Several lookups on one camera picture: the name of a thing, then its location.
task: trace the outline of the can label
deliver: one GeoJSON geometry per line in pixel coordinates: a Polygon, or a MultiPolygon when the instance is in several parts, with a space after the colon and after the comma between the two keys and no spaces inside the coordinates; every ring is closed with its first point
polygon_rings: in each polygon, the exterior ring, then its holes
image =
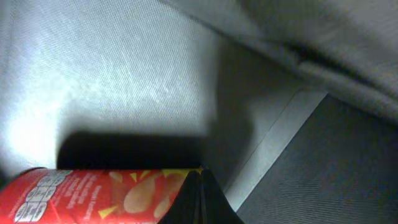
{"type": "Polygon", "coordinates": [[[32,170],[0,193],[0,223],[157,223],[190,171],[32,170]]]}

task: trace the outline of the potato chip illustration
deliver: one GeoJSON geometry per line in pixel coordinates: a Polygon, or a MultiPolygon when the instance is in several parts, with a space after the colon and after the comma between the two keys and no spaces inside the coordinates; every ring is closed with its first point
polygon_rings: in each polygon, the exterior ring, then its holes
{"type": "Polygon", "coordinates": [[[157,177],[159,177],[159,174],[149,177],[127,193],[123,203],[126,212],[144,212],[152,205],[155,195],[155,179],[157,177]]]}
{"type": "Polygon", "coordinates": [[[170,174],[165,181],[164,195],[170,195],[173,192],[180,190],[184,180],[185,177],[181,174],[170,174]]]}
{"type": "Polygon", "coordinates": [[[123,176],[119,172],[109,172],[111,177],[111,205],[116,206],[114,213],[124,213],[123,202],[129,188],[123,183],[123,176]]]}
{"type": "Polygon", "coordinates": [[[154,217],[161,218],[169,210],[171,204],[169,197],[165,197],[155,208],[154,217]]]}

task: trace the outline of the gray fabric surface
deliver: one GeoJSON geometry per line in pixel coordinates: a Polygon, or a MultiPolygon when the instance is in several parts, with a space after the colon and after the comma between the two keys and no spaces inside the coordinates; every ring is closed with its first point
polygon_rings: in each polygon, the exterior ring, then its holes
{"type": "Polygon", "coordinates": [[[233,210],[242,205],[303,125],[297,121],[307,120],[324,97],[310,90],[294,95],[225,192],[233,210]]]}
{"type": "Polygon", "coordinates": [[[0,4],[0,179],[164,156],[200,161],[227,191],[269,131],[285,133],[273,139],[283,150],[325,96],[160,1],[0,4]],[[297,93],[306,97],[289,106],[297,93]],[[91,141],[65,146],[79,134],[91,141]]]}
{"type": "Polygon", "coordinates": [[[398,122],[397,1],[164,1],[332,95],[398,122]]]}
{"type": "Polygon", "coordinates": [[[326,97],[238,210],[246,223],[397,223],[398,128],[326,97]]]}

